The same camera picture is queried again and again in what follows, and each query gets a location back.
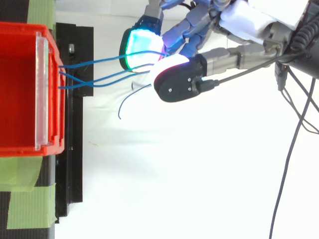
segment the wire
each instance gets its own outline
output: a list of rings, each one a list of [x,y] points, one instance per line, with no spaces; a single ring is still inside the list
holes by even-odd
[[[304,85],[300,82],[300,80],[297,78],[297,76],[293,73],[293,71],[291,70],[291,68],[289,66],[288,66],[288,72],[292,76],[292,78],[295,80],[295,82],[300,86],[300,88],[303,90],[303,92],[308,96],[309,92],[304,87]],[[315,103],[315,101],[312,98],[311,98],[311,103],[313,104],[313,106],[315,107],[315,109],[319,113],[319,107],[318,107],[318,105]]]
[[[279,193],[278,193],[277,200],[276,200],[276,205],[275,205],[275,208],[274,208],[273,218],[272,218],[272,221],[271,221],[269,239],[272,239],[272,237],[273,237],[273,230],[274,230],[276,214],[277,214],[280,198],[281,198],[281,195],[282,195],[282,192],[283,192],[283,189],[284,189],[284,184],[285,184],[285,180],[286,180],[286,176],[287,176],[289,161],[290,161],[292,152],[294,150],[294,146],[295,146],[295,143],[296,143],[296,140],[297,140],[297,137],[298,137],[299,130],[301,128],[301,125],[302,125],[302,123],[303,123],[303,121],[305,119],[306,113],[308,111],[308,108],[309,108],[309,105],[310,105],[310,102],[311,102],[311,97],[312,97],[312,95],[314,93],[315,84],[316,84],[316,79],[313,78],[312,83],[311,83],[310,92],[309,92],[309,95],[308,95],[308,98],[307,98],[307,102],[306,102],[304,111],[303,111],[303,113],[302,113],[302,115],[301,115],[301,117],[299,119],[296,131],[295,131],[295,134],[294,134],[294,137],[293,137],[293,141],[291,142],[290,149],[289,149],[289,152],[288,152],[288,155],[287,155],[286,164],[285,164],[285,170],[284,170],[284,173],[283,173],[283,178],[281,180]]]
[[[161,55],[161,56],[167,56],[168,55],[166,53],[160,53],[160,52],[156,52],[156,51],[140,51],[140,52],[134,52],[134,53],[127,54],[127,55],[121,55],[121,56],[117,56],[117,57],[106,58],[106,59],[102,59],[102,60],[83,62],[83,63],[76,64],[76,65],[59,66],[59,68],[74,69],[74,68],[78,68],[78,67],[82,67],[82,66],[93,65],[93,64],[96,64],[96,63],[100,63],[100,62],[114,61],[114,60],[125,58],[127,56],[134,56],[134,55],[147,54],[147,53],[158,54],[158,55]]]
[[[107,77],[103,77],[103,78],[100,78],[98,80],[94,80],[94,81],[88,81],[88,82],[84,82],[72,75],[69,75],[67,73],[64,73],[64,72],[59,72],[61,75],[63,76],[66,76],[66,77],[69,77],[70,79],[74,80],[74,81],[77,81],[77,82],[80,82],[81,84],[78,84],[78,85],[75,85],[75,86],[69,86],[69,87],[72,87],[71,89],[76,89],[76,88],[80,88],[80,87],[83,87],[83,86],[91,86],[91,87],[98,87],[96,85],[94,85],[94,83],[97,83],[97,82],[100,82],[100,81],[104,81],[104,80],[107,80],[109,78],[112,78],[112,77],[115,77],[115,76],[118,76],[118,75],[121,75],[121,74],[124,74],[124,73],[127,73],[127,72],[130,72],[132,70],[135,70],[135,69],[138,69],[138,68],[142,68],[142,67],[145,67],[145,66],[153,66],[154,64],[145,64],[145,65],[142,65],[142,66],[137,66],[137,67],[133,67],[131,69],[127,69],[125,71],[121,71],[119,73],[116,73],[116,74],[113,74],[113,75],[110,75],[110,76],[107,76]]]
[[[118,112],[118,117],[119,117],[120,120],[121,120],[120,113],[121,113],[121,109],[122,109],[122,106],[123,106],[124,102],[125,102],[129,97],[131,97],[132,95],[134,95],[134,94],[136,94],[137,92],[141,91],[142,89],[145,89],[145,88],[150,87],[150,86],[152,86],[152,85],[151,85],[151,84],[148,84],[147,86],[143,86],[142,88],[139,88],[137,91],[135,91],[135,92],[129,94],[129,95],[122,101],[122,103],[121,103],[121,105],[120,105],[120,108],[119,108],[119,112]]]
[[[113,82],[110,82],[110,83],[107,83],[107,84],[104,84],[104,85],[94,86],[94,87],[95,87],[95,88],[102,88],[102,87],[111,86],[111,85],[114,85],[114,84],[116,84],[116,83],[119,83],[119,82],[121,82],[121,81],[123,81],[123,80],[126,80],[126,79],[128,79],[128,78],[130,78],[130,77],[139,76],[139,75],[148,74],[148,73],[149,73],[149,71],[131,74],[131,75],[128,75],[128,76],[126,76],[126,77],[120,78],[120,79],[118,79],[118,80],[116,80],[116,81],[113,81]],[[59,87],[59,89],[61,89],[61,90],[70,90],[70,89],[76,89],[76,88],[77,88],[77,85],[75,85],[75,86],[66,86],[66,87]]]
[[[301,114],[300,114],[299,111],[297,110],[297,108],[296,108],[296,106],[295,106],[295,104],[294,104],[294,102],[293,102],[293,100],[292,100],[290,94],[288,93],[287,89],[284,88],[284,91],[281,91],[281,94],[283,95],[283,97],[285,98],[285,100],[288,102],[288,104],[294,109],[294,111],[295,111],[296,114],[298,115],[298,118],[300,118],[300,117],[301,117]],[[304,129],[305,129],[306,131],[308,131],[309,133],[319,134],[319,130],[318,130],[315,126],[313,126],[311,123],[309,123],[306,119],[304,120],[304,122],[306,122],[307,124],[309,124],[309,125],[310,125],[312,128],[314,128],[315,131],[317,131],[317,132],[313,132],[313,131],[309,130],[309,129],[304,125],[304,123],[303,123],[302,126],[304,127]]]
[[[181,4],[179,4],[179,5],[186,7],[186,8],[187,8],[188,10],[190,10],[190,11],[193,9],[190,5],[185,4],[185,3],[181,3]]]
[[[236,78],[245,76],[245,75],[247,75],[247,74],[250,74],[250,73],[252,73],[252,72],[254,72],[254,71],[257,71],[257,70],[259,70],[259,69],[261,69],[261,68],[267,67],[268,65],[271,65],[271,64],[275,63],[276,61],[284,60],[284,59],[286,59],[287,57],[297,57],[297,56],[300,56],[300,53],[299,53],[299,54],[283,55],[283,56],[275,57],[275,58],[273,58],[273,59],[271,59],[271,60],[269,60],[269,61],[267,61],[267,62],[265,62],[265,63],[263,63],[263,64],[260,64],[260,65],[258,65],[258,66],[255,66],[255,67],[253,67],[253,68],[251,68],[251,69],[249,69],[249,70],[246,70],[246,71],[244,71],[244,72],[238,73],[238,74],[236,74],[236,75],[233,75],[233,76],[227,77],[227,78],[225,78],[225,79],[219,80],[218,82],[219,82],[220,84],[222,84],[222,83],[225,83],[225,82],[234,80],[234,79],[236,79]]]

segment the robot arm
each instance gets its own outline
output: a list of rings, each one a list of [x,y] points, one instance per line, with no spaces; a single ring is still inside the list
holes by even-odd
[[[203,81],[202,77],[220,74],[232,68],[251,69],[282,56],[291,49],[299,49],[300,46],[304,46],[302,51],[311,52],[310,57],[300,57],[302,64],[299,61],[291,64],[297,64],[297,68],[319,78],[319,69],[314,67],[319,61],[319,54],[315,53],[318,52],[319,43],[313,42],[319,34],[319,1],[298,1],[298,6],[294,6],[296,15],[290,18],[285,17],[287,14],[283,14],[283,11],[276,12],[275,7],[271,7],[283,3],[281,7],[286,8],[289,3],[288,0],[278,1],[268,0],[269,7],[265,1],[256,0],[196,0],[196,7],[186,18],[162,36],[162,51],[174,54],[184,45],[179,54],[187,61],[180,65],[173,63],[171,67],[168,66],[159,72],[154,82],[159,96],[167,102],[195,97],[214,87],[213,84],[209,85],[209,82]],[[163,10],[177,6],[183,1],[149,2],[142,18],[153,17],[158,19],[161,25]],[[156,32],[156,27],[149,29]],[[225,34],[230,39],[236,39],[243,45],[230,49],[217,48],[196,55],[212,30]],[[156,63],[153,69],[160,68],[160,65],[161,61]],[[276,69],[277,73],[281,74],[284,67]]]

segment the robotic hand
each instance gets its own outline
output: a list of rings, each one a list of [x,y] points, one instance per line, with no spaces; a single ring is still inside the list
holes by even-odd
[[[125,32],[121,44],[120,55],[144,50],[172,55],[183,46],[178,57],[166,58],[171,63],[151,53],[121,60],[125,69],[156,63],[154,87],[162,100],[186,100],[230,80],[204,81],[202,77],[232,68],[249,73],[274,62],[281,91],[285,65],[319,78],[319,0],[294,1],[289,9],[291,0],[195,0],[186,18],[160,37],[163,11],[183,2],[149,0],[145,14]],[[241,45],[197,54],[212,31]]]

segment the blue wire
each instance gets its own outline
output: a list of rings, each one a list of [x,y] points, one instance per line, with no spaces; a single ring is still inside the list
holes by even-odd
[[[148,73],[149,73],[149,71],[131,74],[131,75],[128,75],[128,76],[126,76],[126,77],[120,78],[120,79],[118,79],[118,80],[116,80],[116,81],[107,83],[107,84],[105,84],[105,85],[98,85],[98,86],[94,86],[94,87],[95,87],[95,88],[101,88],[101,87],[111,86],[111,85],[116,84],[116,83],[118,83],[118,82],[120,82],[120,81],[126,80],[126,79],[128,79],[128,78],[130,78],[130,77],[139,76],[139,75],[148,74]],[[70,89],[76,89],[76,88],[78,88],[78,85],[75,85],[75,86],[66,86],[66,87],[59,87],[59,89],[61,89],[61,90],[70,90]]]
[[[118,76],[118,75],[121,75],[121,74],[124,74],[124,73],[127,73],[127,72],[130,72],[132,70],[135,70],[135,69],[138,69],[138,68],[141,68],[141,67],[145,67],[145,66],[153,66],[154,64],[145,64],[145,65],[142,65],[142,66],[137,66],[137,67],[133,67],[131,69],[128,69],[128,70],[125,70],[125,71],[122,71],[122,72],[119,72],[119,73],[116,73],[116,74],[113,74],[111,76],[107,76],[107,77],[103,77],[101,79],[98,79],[98,80],[95,80],[95,81],[89,81],[89,82],[84,82],[74,76],[71,76],[67,73],[64,73],[64,72],[59,72],[61,75],[63,76],[66,76],[66,77],[69,77],[70,79],[74,80],[74,81],[77,81],[77,82],[80,82],[81,84],[78,84],[78,85],[75,85],[75,86],[70,86],[72,87],[71,89],[76,89],[76,88],[80,88],[80,87],[83,87],[83,86],[91,86],[91,87],[98,87],[98,86],[95,86],[94,83],[97,83],[97,82],[100,82],[100,81],[103,81],[103,80],[107,80],[109,78],[112,78],[112,77],[115,77],[115,76]]]
[[[120,105],[120,108],[119,108],[119,112],[118,112],[118,117],[119,117],[120,120],[121,120],[121,117],[120,117],[121,108],[122,108],[124,102],[125,102],[129,97],[131,97],[132,95],[134,95],[134,94],[136,94],[137,92],[141,91],[142,89],[145,89],[145,88],[150,87],[150,86],[152,86],[152,85],[151,85],[151,84],[148,84],[147,86],[143,86],[142,88],[139,88],[137,91],[135,91],[135,92],[129,94],[129,95],[122,101],[122,103],[121,103],[121,105]]]
[[[105,61],[114,61],[114,60],[125,58],[127,56],[134,56],[134,55],[147,54],[147,53],[158,54],[158,55],[161,55],[161,56],[167,56],[168,55],[168,54],[160,53],[160,52],[156,52],[156,51],[140,51],[140,52],[134,52],[134,53],[131,53],[131,54],[128,54],[128,55],[122,55],[122,56],[117,56],[117,57],[113,57],[113,58],[107,58],[107,59],[102,59],[102,60],[97,60],[97,61],[83,62],[83,63],[76,64],[76,65],[59,66],[59,68],[74,69],[74,68],[78,68],[78,67],[82,67],[82,66],[93,65],[95,63],[100,63],[100,62],[105,62]]]

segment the black cable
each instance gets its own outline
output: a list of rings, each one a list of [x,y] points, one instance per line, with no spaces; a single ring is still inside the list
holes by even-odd
[[[308,111],[308,108],[309,108],[309,105],[310,105],[310,102],[311,102],[311,97],[313,96],[313,93],[314,93],[315,84],[316,84],[316,79],[313,78],[312,83],[311,83],[311,88],[310,88],[310,91],[309,91],[309,95],[308,95],[308,98],[307,98],[307,102],[306,102],[306,105],[305,105],[305,108],[304,108],[304,111],[303,111],[303,113],[302,113],[302,115],[301,115],[301,117],[299,119],[296,131],[295,131],[295,134],[294,134],[294,137],[293,137],[293,141],[291,142],[290,149],[289,149],[289,152],[288,152],[288,155],[287,155],[286,164],[285,164],[285,170],[284,170],[284,173],[283,173],[283,178],[281,180],[279,193],[278,193],[277,200],[276,200],[276,205],[275,205],[275,208],[274,208],[273,218],[272,218],[272,221],[271,221],[269,239],[272,239],[272,237],[273,237],[273,230],[274,230],[276,214],[277,214],[277,210],[278,210],[278,205],[279,205],[279,202],[280,202],[281,194],[282,194],[283,189],[284,189],[284,184],[285,184],[285,180],[286,180],[286,176],[287,176],[289,161],[290,161],[292,152],[294,150],[294,146],[295,146],[295,143],[296,143],[296,140],[297,140],[297,137],[298,137],[299,130],[301,128],[301,125],[302,125],[302,123],[303,123],[303,121],[305,119],[306,113]]]
[[[295,80],[295,82],[300,86],[300,88],[303,90],[303,92],[308,96],[309,92],[304,87],[304,85],[300,82],[300,80],[297,78],[297,76],[293,73],[293,71],[291,70],[291,68],[289,66],[288,66],[288,72],[292,76],[292,78]],[[313,106],[315,107],[315,109],[319,113],[319,107],[318,107],[318,105],[315,103],[315,101],[312,98],[311,98],[311,103],[313,104]]]
[[[121,108],[122,108],[124,102],[125,102],[129,97],[131,97],[132,95],[134,95],[135,93],[141,91],[142,89],[145,89],[145,88],[147,88],[147,87],[150,87],[150,86],[151,86],[151,84],[148,84],[147,86],[143,86],[143,87],[139,88],[137,91],[134,91],[133,93],[129,94],[129,95],[122,101],[122,103],[121,103],[121,105],[120,105],[120,108],[119,108],[119,112],[118,112],[118,117],[119,117],[120,120],[121,120],[121,117],[120,117]]]
[[[250,73],[252,73],[252,72],[254,72],[254,71],[257,71],[257,70],[259,70],[259,69],[261,69],[261,68],[267,67],[268,65],[271,65],[271,64],[275,63],[276,61],[282,61],[282,60],[285,60],[286,58],[290,58],[290,57],[294,58],[294,57],[298,57],[298,56],[300,56],[300,55],[301,55],[301,53],[299,53],[299,54],[292,54],[292,55],[283,55],[283,56],[275,57],[275,58],[273,58],[273,59],[271,59],[271,60],[269,60],[269,61],[267,61],[267,62],[265,62],[265,63],[263,63],[263,64],[260,64],[260,65],[258,65],[258,66],[255,66],[255,67],[253,67],[253,68],[251,68],[251,69],[249,69],[249,70],[247,70],[247,71],[241,72],[241,73],[239,73],[239,74],[236,74],[236,75],[227,77],[227,78],[225,78],[225,79],[219,80],[218,82],[219,82],[219,84],[223,84],[223,83],[225,83],[225,82],[228,82],[228,81],[234,80],[234,79],[236,79],[236,78],[239,78],[239,77],[245,76],[245,75],[247,75],[247,74],[250,74]]]
[[[188,10],[190,10],[190,11],[193,9],[190,5],[185,4],[185,3],[181,3],[181,4],[179,4],[179,5],[188,8]]]
[[[285,98],[285,100],[288,102],[288,104],[293,108],[293,110],[296,112],[296,114],[298,115],[298,118],[301,117],[301,114],[299,113],[299,111],[297,110],[294,102],[293,102],[293,99],[291,98],[290,94],[288,93],[287,89],[284,88],[284,91],[281,91],[281,94],[283,95],[283,97]],[[314,132],[314,131],[311,131],[309,130],[305,125],[304,123],[302,124],[302,126],[304,127],[304,129],[306,131],[308,131],[309,133],[314,133],[314,134],[319,134],[319,130],[313,126],[311,123],[309,123],[306,119],[304,120],[304,122],[306,122],[307,124],[309,124],[315,131],[317,132]]]

